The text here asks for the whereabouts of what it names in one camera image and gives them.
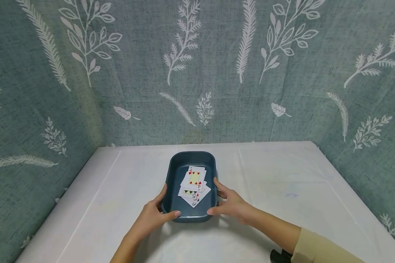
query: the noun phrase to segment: white tablecloth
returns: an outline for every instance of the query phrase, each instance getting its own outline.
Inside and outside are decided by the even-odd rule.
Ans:
[[[247,202],[323,235],[366,262],[395,262],[395,241],[311,142],[99,148],[17,263],[109,262],[177,152],[214,155],[220,182]],[[270,262],[267,237],[227,217],[169,222],[147,238],[139,262]]]

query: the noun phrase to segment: beige sleeve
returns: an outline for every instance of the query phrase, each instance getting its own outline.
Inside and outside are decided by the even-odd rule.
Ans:
[[[327,238],[302,228],[292,263],[364,263]]]

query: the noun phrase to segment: left hand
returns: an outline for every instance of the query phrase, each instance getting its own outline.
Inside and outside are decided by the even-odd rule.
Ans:
[[[165,222],[176,219],[180,216],[180,211],[171,211],[170,213],[163,214],[161,210],[161,202],[167,192],[167,184],[164,184],[161,193],[155,199],[149,201],[139,217],[136,219],[130,228],[128,235],[134,235],[136,238],[142,240],[148,236],[153,230],[162,226]]]

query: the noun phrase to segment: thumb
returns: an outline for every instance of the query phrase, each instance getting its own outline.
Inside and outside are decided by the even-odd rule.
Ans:
[[[170,213],[162,214],[162,218],[164,219],[164,222],[168,222],[178,218],[180,215],[181,212],[177,210],[177,211],[171,211]]]
[[[227,206],[222,205],[222,206],[209,208],[206,213],[210,216],[226,215],[227,214],[226,210],[227,210]]]

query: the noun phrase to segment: hand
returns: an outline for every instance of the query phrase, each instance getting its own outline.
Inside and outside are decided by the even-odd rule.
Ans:
[[[162,226],[165,222],[171,221],[180,216],[180,211],[171,211],[163,214],[161,210],[161,201],[167,192],[167,184],[164,184],[162,191],[155,199],[149,201],[143,208],[139,217],[130,228],[128,235],[133,235],[142,240],[148,236],[153,230]]]
[[[227,188],[214,178],[214,183],[218,188],[218,196],[226,199],[225,202],[218,202],[217,207],[209,208],[208,215],[228,215],[236,218],[242,224],[248,224],[247,219],[253,206],[244,201],[236,191]]]

